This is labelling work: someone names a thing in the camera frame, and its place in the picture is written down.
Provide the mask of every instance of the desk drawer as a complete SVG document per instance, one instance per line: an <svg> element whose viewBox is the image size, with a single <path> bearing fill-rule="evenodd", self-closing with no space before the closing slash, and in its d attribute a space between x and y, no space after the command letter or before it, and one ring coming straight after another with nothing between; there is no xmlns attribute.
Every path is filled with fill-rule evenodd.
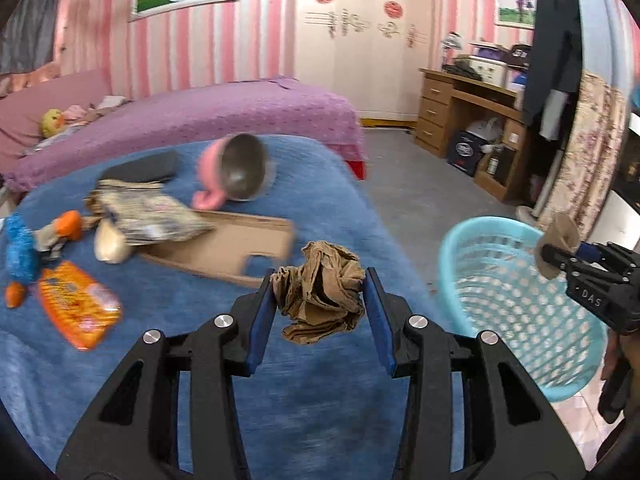
<svg viewBox="0 0 640 480"><path fill-rule="evenodd" d="M436 81L435 79L425 78L422 85L422 97L433 99L446 105L448 105L451 100L452 91L453 85Z"/></svg>
<svg viewBox="0 0 640 480"><path fill-rule="evenodd" d="M423 98L420 117L438 126L444 126L449 117L449 107L443 103Z"/></svg>
<svg viewBox="0 0 640 480"><path fill-rule="evenodd" d="M444 138L444 128L419 118L415 125L415 135L434 148L439 148Z"/></svg>

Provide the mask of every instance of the beige shoe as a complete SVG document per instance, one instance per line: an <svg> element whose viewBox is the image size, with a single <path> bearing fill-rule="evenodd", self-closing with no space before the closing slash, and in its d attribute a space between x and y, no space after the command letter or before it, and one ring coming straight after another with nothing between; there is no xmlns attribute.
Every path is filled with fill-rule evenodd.
<svg viewBox="0 0 640 480"><path fill-rule="evenodd" d="M94 252L101 262L120 264L131 256L133 248L113 222L103 218L95 231Z"/></svg>
<svg viewBox="0 0 640 480"><path fill-rule="evenodd" d="M567 253L575 254L575 251L580 246L580 235L578 234L578 227L567 213L558 212L555 214L551 225L538 240L534 252L536 267L540 274L546 279L552 280L560 274L560 269L542 259L542 246L545 244L550 244Z"/></svg>

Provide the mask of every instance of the wall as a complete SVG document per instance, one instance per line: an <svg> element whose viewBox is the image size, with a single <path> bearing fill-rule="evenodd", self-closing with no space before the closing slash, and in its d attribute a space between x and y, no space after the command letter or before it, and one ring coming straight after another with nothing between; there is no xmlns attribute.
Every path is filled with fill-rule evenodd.
<svg viewBox="0 0 640 480"><path fill-rule="evenodd" d="M465 42L464 53L471 50L468 42L484 38L485 41L501 44L507 48L515 43L531 44L533 30L494 25L495 0L431 0L433 6L433 34L431 36L428 67L437 69L442 62L440 41L454 30L462 35ZM620 13L625 35L634 49L628 55L628 62L640 75L640 29L622 1Z"/></svg>
<svg viewBox="0 0 640 480"><path fill-rule="evenodd" d="M146 97L291 75L295 0L239 0L129 22L131 0L60 0L63 74L105 67L114 94Z"/></svg>

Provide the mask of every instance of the lamp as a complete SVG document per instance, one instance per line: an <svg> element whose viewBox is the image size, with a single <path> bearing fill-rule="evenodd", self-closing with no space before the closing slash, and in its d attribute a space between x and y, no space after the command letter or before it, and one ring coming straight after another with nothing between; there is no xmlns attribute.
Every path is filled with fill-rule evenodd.
<svg viewBox="0 0 640 480"><path fill-rule="evenodd" d="M449 50L462 50L462 36L451 31L449 35L440 42L442 45L442 65L447 63L447 54Z"/></svg>

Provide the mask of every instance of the plastic basket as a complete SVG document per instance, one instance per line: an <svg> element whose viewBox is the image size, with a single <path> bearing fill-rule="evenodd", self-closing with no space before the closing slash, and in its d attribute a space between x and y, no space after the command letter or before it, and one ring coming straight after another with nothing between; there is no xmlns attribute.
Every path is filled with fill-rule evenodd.
<svg viewBox="0 0 640 480"><path fill-rule="evenodd" d="M498 333L546 398L558 402L598 370L606 327L567 297L564 274L540 275L533 250L541 236L508 218L458 224L440 249L438 289L457 333Z"/></svg>

